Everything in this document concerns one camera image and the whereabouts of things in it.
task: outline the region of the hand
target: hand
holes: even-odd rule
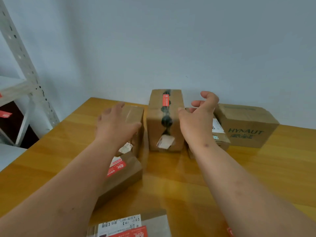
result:
[[[126,123],[122,118],[124,102],[108,108],[98,117],[95,141],[113,145],[117,150],[125,145],[142,126],[140,122]]]
[[[192,101],[191,105],[197,108],[190,108],[190,113],[179,108],[181,132],[190,147],[215,143],[212,137],[213,112],[219,98],[209,91],[201,91],[201,96],[206,100]]]

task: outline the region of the white sticker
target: white sticker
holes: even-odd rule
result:
[[[174,142],[175,138],[171,135],[162,135],[157,143],[161,149],[168,149]]]
[[[223,128],[221,127],[221,124],[218,122],[216,118],[213,118],[213,133],[225,133]]]
[[[123,231],[142,226],[140,215],[132,215],[123,219],[101,223],[98,226],[98,237],[108,237]]]
[[[110,164],[110,167],[116,165],[117,163],[120,163],[122,161],[122,158],[121,157],[116,157],[114,156],[112,161],[111,161],[111,164]]]
[[[129,151],[131,151],[133,145],[131,143],[126,142],[126,144],[120,148],[118,151],[120,151],[122,154],[125,154]]]

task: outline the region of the person's left hand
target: person's left hand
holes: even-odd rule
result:
[[[122,118],[124,102],[108,108],[98,117],[95,141],[113,145],[117,149],[128,142],[142,126],[140,122],[126,123]]]

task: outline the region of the cardboard box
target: cardboard box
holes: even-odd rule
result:
[[[150,150],[182,150],[178,107],[184,108],[181,90],[152,90],[146,117]]]
[[[215,116],[231,145],[260,148],[278,127],[279,122],[261,107],[218,104]]]
[[[108,200],[126,190],[142,179],[142,176],[142,164],[131,151],[120,157],[115,157],[108,171],[107,181],[102,187],[102,194],[98,198],[94,209],[101,207]]]
[[[122,109],[122,117],[127,123],[141,122],[142,126],[138,132],[129,140],[128,143],[116,153],[116,156],[120,156],[131,150],[133,154],[138,157],[139,148],[142,145],[143,135],[144,135],[144,108],[135,105],[125,105]]]
[[[88,228],[86,236],[117,237],[122,235],[132,237],[135,235],[128,234],[131,231],[139,228],[141,228],[143,232],[143,235],[139,236],[171,237],[167,212],[164,209],[153,210],[148,213],[132,215],[122,219],[112,220],[91,226]]]
[[[213,130],[212,130],[213,138],[215,139],[216,144],[221,147],[224,151],[227,151],[230,141],[225,134],[225,131],[219,124],[219,121],[216,119],[215,115],[213,115]],[[188,147],[189,157],[190,159],[195,159],[194,154]]]

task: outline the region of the wooden table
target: wooden table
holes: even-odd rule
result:
[[[91,143],[97,116],[115,103],[90,98],[0,172],[0,216]],[[281,125],[261,149],[231,146],[228,153],[271,191],[316,220],[315,143],[316,130]],[[228,236],[227,223],[185,149],[177,154],[149,152],[145,132],[139,160],[143,180],[95,211],[91,224],[165,208],[173,236]]]

